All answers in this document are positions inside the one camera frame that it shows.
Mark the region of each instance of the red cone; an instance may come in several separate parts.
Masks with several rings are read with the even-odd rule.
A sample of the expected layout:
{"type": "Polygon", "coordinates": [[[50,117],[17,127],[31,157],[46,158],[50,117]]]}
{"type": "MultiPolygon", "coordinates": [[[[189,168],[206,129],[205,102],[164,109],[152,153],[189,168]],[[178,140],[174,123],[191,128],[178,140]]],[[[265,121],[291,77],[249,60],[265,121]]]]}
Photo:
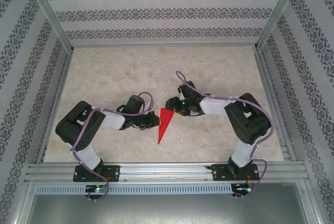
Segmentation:
{"type": "Polygon", "coordinates": [[[160,141],[162,139],[163,134],[166,132],[166,129],[174,115],[174,111],[169,111],[166,108],[162,108],[160,111],[160,120],[161,124],[159,126],[159,140],[158,144],[160,144],[160,141]]]}

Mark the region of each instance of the beige floor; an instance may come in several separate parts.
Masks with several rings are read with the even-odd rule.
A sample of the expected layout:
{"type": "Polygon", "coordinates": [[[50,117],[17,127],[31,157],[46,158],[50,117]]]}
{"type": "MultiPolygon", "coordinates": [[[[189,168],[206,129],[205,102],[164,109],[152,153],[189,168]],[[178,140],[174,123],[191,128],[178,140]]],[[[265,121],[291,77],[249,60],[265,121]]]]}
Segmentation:
{"type": "MultiPolygon", "coordinates": [[[[226,97],[250,92],[269,110],[251,47],[75,49],[55,125],[80,100],[116,109],[142,91],[152,93],[153,109],[160,115],[167,99],[178,95],[176,70],[203,92],[226,97]]],[[[75,161],[69,146],[55,134],[55,125],[44,161],[75,161]]],[[[216,162],[228,160],[237,137],[227,117],[175,114],[161,144],[157,141],[158,127],[100,128],[92,143],[105,162],[216,162]]],[[[283,160],[276,134],[254,157],[283,160]]]]}

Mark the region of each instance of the perforated metal strip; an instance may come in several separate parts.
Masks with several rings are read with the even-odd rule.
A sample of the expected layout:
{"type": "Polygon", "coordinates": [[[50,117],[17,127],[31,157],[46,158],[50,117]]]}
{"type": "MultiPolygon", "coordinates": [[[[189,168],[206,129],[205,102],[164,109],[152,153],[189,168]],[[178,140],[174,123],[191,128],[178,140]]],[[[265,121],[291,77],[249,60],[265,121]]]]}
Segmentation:
{"type": "MultiPolygon", "coordinates": [[[[85,185],[39,185],[37,195],[82,195],[85,185]]],[[[111,185],[112,195],[231,194],[231,184],[111,185]]]]}

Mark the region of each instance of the wall panel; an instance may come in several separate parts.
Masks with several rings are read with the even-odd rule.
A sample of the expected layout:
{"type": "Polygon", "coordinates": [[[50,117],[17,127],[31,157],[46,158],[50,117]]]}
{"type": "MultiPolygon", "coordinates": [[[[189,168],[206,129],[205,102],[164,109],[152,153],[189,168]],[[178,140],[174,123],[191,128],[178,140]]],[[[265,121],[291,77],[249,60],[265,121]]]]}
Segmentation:
{"type": "Polygon", "coordinates": [[[334,222],[334,0],[289,0],[262,49],[284,123],[334,222]]]}
{"type": "Polygon", "coordinates": [[[68,56],[36,0],[0,2],[0,223],[36,161],[68,56]]]}
{"type": "Polygon", "coordinates": [[[49,0],[74,46],[256,43],[278,0],[49,0]]]}

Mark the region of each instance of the black mounting base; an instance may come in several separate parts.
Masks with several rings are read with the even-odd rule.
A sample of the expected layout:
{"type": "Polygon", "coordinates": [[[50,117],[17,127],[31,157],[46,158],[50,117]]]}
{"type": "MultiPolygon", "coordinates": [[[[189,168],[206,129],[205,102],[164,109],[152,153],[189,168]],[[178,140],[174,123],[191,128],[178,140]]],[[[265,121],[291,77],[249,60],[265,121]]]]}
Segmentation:
{"type": "MultiPolygon", "coordinates": [[[[108,179],[109,182],[118,182],[120,178],[120,166],[103,166],[101,175],[108,179]]],[[[82,166],[76,166],[73,176],[74,182],[104,182],[100,177],[88,172],[82,166]]]]}
{"type": "Polygon", "coordinates": [[[212,170],[214,181],[247,181],[247,174],[249,179],[252,181],[257,181],[260,179],[256,164],[250,164],[249,168],[246,171],[238,174],[237,178],[231,174],[228,166],[228,164],[214,164],[210,167],[207,167],[207,169],[212,170]]]}

